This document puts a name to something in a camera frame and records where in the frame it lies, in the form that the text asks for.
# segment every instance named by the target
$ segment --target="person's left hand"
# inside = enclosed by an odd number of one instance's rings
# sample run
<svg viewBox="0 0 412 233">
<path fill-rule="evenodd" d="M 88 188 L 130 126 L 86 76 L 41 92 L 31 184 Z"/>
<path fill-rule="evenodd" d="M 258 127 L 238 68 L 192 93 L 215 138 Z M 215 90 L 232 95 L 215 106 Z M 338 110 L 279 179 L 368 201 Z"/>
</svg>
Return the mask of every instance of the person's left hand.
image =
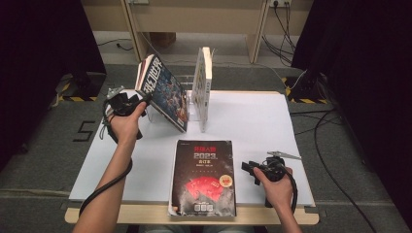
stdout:
<svg viewBox="0 0 412 233">
<path fill-rule="evenodd" d="M 118 138 L 118 144 L 135 143 L 139 132 L 139 117 L 146 109 L 146 102 L 140 103 L 130 116 L 112 116 L 113 132 Z"/>
</svg>

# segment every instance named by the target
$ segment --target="white tabletop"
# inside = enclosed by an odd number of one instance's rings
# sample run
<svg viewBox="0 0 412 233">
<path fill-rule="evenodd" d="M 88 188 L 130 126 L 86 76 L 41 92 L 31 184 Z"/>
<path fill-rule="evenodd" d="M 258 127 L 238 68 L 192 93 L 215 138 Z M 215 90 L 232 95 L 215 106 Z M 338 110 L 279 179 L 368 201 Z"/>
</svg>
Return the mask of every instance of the white tabletop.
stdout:
<svg viewBox="0 0 412 233">
<path fill-rule="evenodd" d="M 269 150 L 299 156 L 286 97 L 276 92 L 218 92 L 210 97 L 206 132 L 199 122 L 189 121 L 188 132 L 179 132 L 155 110 L 139 119 L 143 139 L 132 154 L 133 169 L 126 179 L 124 203 L 167 203 L 173 159 L 178 140 L 230 140 L 233 144 L 237 204 L 263 204 L 263 187 L 241 169 L 242 162 L 262 162 Z M 83 201 L 95 189 L 116 144 L 107 135 L 99 138 L 100 125 L 87 153 L 69 199 Z M 285 159 L 293 169 L 298 205 L 315 206 L 301 160 Z"/>
</svg>

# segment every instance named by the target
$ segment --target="hand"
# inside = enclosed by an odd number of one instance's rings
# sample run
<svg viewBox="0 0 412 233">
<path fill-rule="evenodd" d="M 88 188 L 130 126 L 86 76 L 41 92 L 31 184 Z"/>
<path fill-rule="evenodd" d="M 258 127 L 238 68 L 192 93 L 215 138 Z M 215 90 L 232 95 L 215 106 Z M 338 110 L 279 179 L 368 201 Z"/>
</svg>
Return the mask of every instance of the hand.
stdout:
<svg viewBox="0 0 412 233">
<path fill-rule="evenodd" d="M 291 168 L 287 167 L 286 169 L 292 174 Z M 271 182 L 259 168 L 255 167 L 254 173 L 264 186 L 267 200 L 277 211 L 281 208 L 291 208 L 293 189 L 291 180 L 287 175 L 274 183 Z"/>
<path fill-rule="evenodd" d="M 146 109 L 146 102 L 140 103 L 130 116 L 112 116 L 113 132 L 118 138 L 118 144 L 135 143 L 139 132 L 139 117 Z"/>
</svg>

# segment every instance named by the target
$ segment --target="magazine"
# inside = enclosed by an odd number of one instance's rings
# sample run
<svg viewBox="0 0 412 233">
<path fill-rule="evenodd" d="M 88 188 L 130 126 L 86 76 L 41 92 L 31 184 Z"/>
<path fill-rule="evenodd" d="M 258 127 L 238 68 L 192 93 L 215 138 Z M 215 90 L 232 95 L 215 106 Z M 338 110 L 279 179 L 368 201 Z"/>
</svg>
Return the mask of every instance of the magazine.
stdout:
<svg viewBox="0 0 412 233">
<path fill-rule="evenodd" d="M 231 141 L 179 140 L 171 184 L 171 216 L 236 216 Z"/>
<path fill-rule="evenodd" d="M 188 130 L 187 92 L 157 55 L 139 64 L 135 89 L 142 96 L 151 94 L 151 105 L 179 131 Z"/>
<path fill-rule="evenodd" d="M 208 119 L 210 90 L 212 87 L 212 54 L 210 48 L 199 49 L 196 69 L 194 71 L 191 101 L 194 104 L 200 122 L 201 132 L 206 131 Z"/>
</svg>

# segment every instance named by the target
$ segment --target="hardcover book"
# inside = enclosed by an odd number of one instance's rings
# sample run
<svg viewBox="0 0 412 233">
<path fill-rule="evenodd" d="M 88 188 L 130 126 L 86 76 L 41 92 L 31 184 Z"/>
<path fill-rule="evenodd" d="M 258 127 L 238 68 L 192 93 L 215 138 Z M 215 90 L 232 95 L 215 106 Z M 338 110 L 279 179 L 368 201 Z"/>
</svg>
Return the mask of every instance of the hardcover book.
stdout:
<svg viewBox="0 0 412 233">
<path fill-rule="evenodd" d="M 231 141 L 179 140 L 169 200 L 171 216 L 236 216 Z"/>
<path fill-rule="evenodd" d="M 212 58 L 210 48 L 204 47 L 199 49 L 191 91 L 191 101 L 198 115 L 201 132 L 206 131 L 208 118 L 209 98 L 213 78 Z"/>
<path fill-rule="evenodd" d="M 138 66 L 135 85 L 142 95 L 152 95 L 151 105 L 181 132 L 188 130 L 187 92 L 155 54 Z"/>
</svg>

